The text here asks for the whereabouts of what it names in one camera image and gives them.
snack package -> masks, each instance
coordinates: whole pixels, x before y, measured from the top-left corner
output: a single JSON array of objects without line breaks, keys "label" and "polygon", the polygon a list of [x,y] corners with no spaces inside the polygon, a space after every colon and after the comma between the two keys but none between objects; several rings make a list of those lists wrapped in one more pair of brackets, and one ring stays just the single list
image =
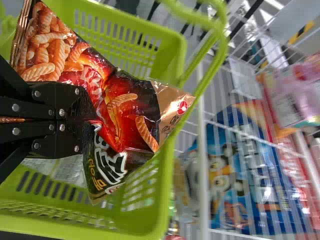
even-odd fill
[{"label": "snack package", "polygon": [[[286,174],[285,156],[265,144],[264,130],[233,106],[217,113],[216,121],[226,128],[206,125],[211,228],[261,236],[312,232],[310,209],[293,184],[299,172]],[[174,172],[184,173],[184,179],[174,178],[184,219],[199,216],[197,155],[195,140],[175,163]]]},{"label": "snack package", "polygon": [[320,125],[320,68],[317,62],[310,60],[267,70],[258,78],[263,83],[272,117],[281,128]]},{"label": "snack package", "polygon": [[98,115],[90,121],[102,137],[83,158],[93,203],[152,158],[195,99],[116,68],[39,0],[24,1],[11,52],[11,66],[25,81],[58,81],[87,90]]}]

plastic shopping basket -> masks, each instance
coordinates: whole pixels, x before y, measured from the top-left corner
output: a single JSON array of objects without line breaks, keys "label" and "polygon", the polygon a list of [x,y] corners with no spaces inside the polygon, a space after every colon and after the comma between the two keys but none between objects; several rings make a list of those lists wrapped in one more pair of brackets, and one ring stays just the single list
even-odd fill
[{"label": "plastic shopping basket", "polygon": [[[184,71],[187,44],[182,35],[93,0],[44,0],[61,19],[115,66],[144,79],[182,87],[213,44],[219,50],[194,91],[196,103],[224,61],[223,1],[210,0],[218,19],[192,12],[175,0],[171,11],[213,34]],[[0,54],[9,58],[14,30],[0,36]],[[86,189],[50,179],[20,165],[0,185],[0,230],[58,239],[160,239],[168,227],[174,144],[189,108],[156,156],[132,173],[103,206],[89,203]]]}]

basket handle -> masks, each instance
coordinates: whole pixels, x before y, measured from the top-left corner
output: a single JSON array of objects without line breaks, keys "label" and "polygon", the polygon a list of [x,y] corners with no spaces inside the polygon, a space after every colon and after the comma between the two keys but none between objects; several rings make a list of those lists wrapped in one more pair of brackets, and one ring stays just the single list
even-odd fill
[{"label": "basket handle", "polygon": [[185,72],[178,78],[177,86],[182,87],[184,83],[188,80],[191,74],[196,69],[197,65],[201,62],[201,60],[205,57],[209,49],[219,41],[219,49],[214,56],[213,61],[211,62],[207,72],[204,77],[197,85],[193,95],[196,97],[192,106],[188,109],[188,111],[183,115],[182,119],[176,125],[174,131],[171,133],[169,138],[175,138],[179,131],[183,128],[185,121],[191,115],[193,110],[195,109],[197,102],[200,96],[205,92],[206,88],[209,86],[212,78],[217,73],[219,67],[224,62],[227,51],[228,51],[228,41],[224,35],[224,28],[227,23],[227,14],[226,14],[226,5],[222,0],[202,0],[202,2],[209,3],[213,5],[217,10],[217,15],[219,18],[215,20],[210,20],[208,16],[194,12],[192,9],[183,6],[179,1],[174,0],[159,0],[166,4],[170,10],[180,18],[187,20],[190,24],[198,24],[201,25],[202,28],[209,31],[212,30],[212,34],[204,43],[199,52],[195,55],[192,62],[185,70]]}]

metal screw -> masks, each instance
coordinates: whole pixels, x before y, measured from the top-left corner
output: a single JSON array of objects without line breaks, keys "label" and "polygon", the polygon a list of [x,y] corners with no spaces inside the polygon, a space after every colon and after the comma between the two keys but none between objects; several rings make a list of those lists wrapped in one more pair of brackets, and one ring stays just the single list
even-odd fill
[{"label": "metal screw", "polygon": [[34,92],[34,95],[38,98],[38,97],[41,96],[41,93],[37,90],[37,91]]},{"label": "metal screw", "polygon": [[14,129],[12,129],[12,134],[15,135],[15,136],[19,135],[20,132],[21,132],[20,129],[17,128],[17,127],[15,127]]},{"label": "metal screw", "polygon": [[40,144],[38,142],[36,142],[34,145],[33,145],[33,148],[35,150],[38,150],[40,148]]},{"label": "metal screw", "polygon": [[14,103],[14,104],[12,105],[12,110],[13,110],[14,112],[18,112],[19,109],[20,109],[20,107],[19,107],[18,104]]},{"label": "metal screw", "polygon": [[61,108],[61,109],[59,110],[59,115],[60,115],[61,117],[63,117],[63,116],[65,115],[65,110]]},{"label": "metal screw", "polygon": [[63,132],[66,129],[66,126],[64,124],[61,124],[59,129],[61,132]]}]

pink package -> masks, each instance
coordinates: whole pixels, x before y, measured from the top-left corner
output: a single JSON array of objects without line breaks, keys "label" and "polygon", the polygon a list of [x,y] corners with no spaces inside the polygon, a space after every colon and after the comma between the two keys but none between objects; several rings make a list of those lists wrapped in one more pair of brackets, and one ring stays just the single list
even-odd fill
[{"label": "pink package", "polygon": [[282,128],[320,126],[318,66],[314,61],[306,61],[266,72],[264,87]]}]

